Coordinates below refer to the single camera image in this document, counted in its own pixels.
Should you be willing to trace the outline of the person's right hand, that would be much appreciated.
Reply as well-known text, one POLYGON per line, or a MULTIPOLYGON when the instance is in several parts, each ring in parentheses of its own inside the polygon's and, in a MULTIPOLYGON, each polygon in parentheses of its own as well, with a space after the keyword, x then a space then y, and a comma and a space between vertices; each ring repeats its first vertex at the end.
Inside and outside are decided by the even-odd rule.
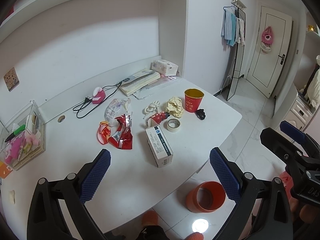
POLYGON ((290 198, 289 205, 293 222, 301 220, 306 224, 319 226, 319 207, 305 204, 293 197, 290 198))

